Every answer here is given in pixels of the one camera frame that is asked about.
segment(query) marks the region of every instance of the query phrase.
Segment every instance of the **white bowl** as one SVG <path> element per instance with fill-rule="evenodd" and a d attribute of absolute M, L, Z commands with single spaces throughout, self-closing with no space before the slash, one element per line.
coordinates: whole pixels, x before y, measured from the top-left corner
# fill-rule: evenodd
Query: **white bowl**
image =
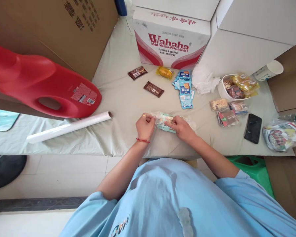
<path fill-rule="evenodd" d="M 218 92 L 219 92 L 220 97 L 222 97 L 222 98 L 224 98 L 224 99 L 227 99 L 228 102 L 230 102 L 230 101 L 238 101 L 238 100 L 249 99 L 250 97 L 248 97 L 248 98 L 244 98 L 244 99 L 234 99 L 234 98 L 232 98 L 232 97 L 228 94 L 228 92 L 227 92 L 227 90 L 226 90 L 226 88 L 225 88 L 225 86 L 224 86 L 224 80 L 225 80 L 225 79 L 229 79 L 231 76 L 234 76 L 234 75 L 236 75 L 236 74 L 229 74 L 229 75 L 226 75 L 226 76 L 224 76 L 223 79 L 221 79 L 221 81 L 218 83 L 217 89 L 218 89 Z"/>

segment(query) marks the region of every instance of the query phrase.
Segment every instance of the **red bracelet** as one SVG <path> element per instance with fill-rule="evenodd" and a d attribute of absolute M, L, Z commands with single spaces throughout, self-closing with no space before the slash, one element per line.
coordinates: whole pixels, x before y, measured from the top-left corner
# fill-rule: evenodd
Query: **red bracelet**
<path fill-rule="evenodd" d="M 140 139 L 138 139 L 138 138 L 136 138 L 137 139 L 137 141 L 140 141 L 140 142 L 146 142 L 146 143 L 150 143 L 149 141 L 147 141 L 147 140 L 140 140 Z"/>

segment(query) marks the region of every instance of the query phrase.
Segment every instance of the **cardboard box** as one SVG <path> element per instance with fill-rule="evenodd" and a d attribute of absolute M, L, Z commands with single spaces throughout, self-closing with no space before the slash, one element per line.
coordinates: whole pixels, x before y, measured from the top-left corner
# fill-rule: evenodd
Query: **cardboard box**
<path fill-rule="evenodd" d="M 245 72 L 251 75 L 292 47 L 266 39 L 221 30 L 216 14 L 211 22 L 211 38 L 202 53 L 205 64 L 215 77 Z"/>
<path fill-rule="evenodd" d="M 220 0 L 218 28 L 296 45 L 296 0 Z"/>
<path fill-rule="evenodd" d="M 268 80 L 276 110 L 296 109 L 296 46 L 276 60 L 284 67 L 282 74 Z"/>
<path fill-rule="evenodd" d="M 296 158 L 265 156 L 275 200 L 296 220 Z"/>
<path fill-rule="evenodd" d="M 141 61 L 193 68 L 209 38 L 208 21 L 136 7 L 133 25 Z"/>
<path fill-rule="evenodd" d="M 113 0 L 0 0 L 0 45 L 92 80 L 117 19 Z"/>
<path fill-rule="evenodd" d="M 138 7 L 188 16 L 205 21 L 211 20 L 218 3 L 219 0 L 133 0 L 133 4 Z"/>

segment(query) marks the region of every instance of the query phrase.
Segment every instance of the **smartphone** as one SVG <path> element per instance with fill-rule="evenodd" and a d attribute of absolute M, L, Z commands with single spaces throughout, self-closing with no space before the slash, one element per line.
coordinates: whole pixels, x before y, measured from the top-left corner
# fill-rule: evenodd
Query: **smartphone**
<path fill-rule="evenodd" d="M 244 138 L 254 144 L 259 143 L 262 119 L 254 114 L 249 114 Z"/>

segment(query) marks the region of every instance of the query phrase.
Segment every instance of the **barcode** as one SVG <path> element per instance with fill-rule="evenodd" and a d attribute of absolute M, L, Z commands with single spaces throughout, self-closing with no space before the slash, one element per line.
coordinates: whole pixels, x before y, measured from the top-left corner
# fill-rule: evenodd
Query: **barcode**
<path fill-rule="evenodd" d="M 90 103 L 90 104 L 94 104 L 94 100 L 93 99 L 88 99 L 88 102 Z"/>

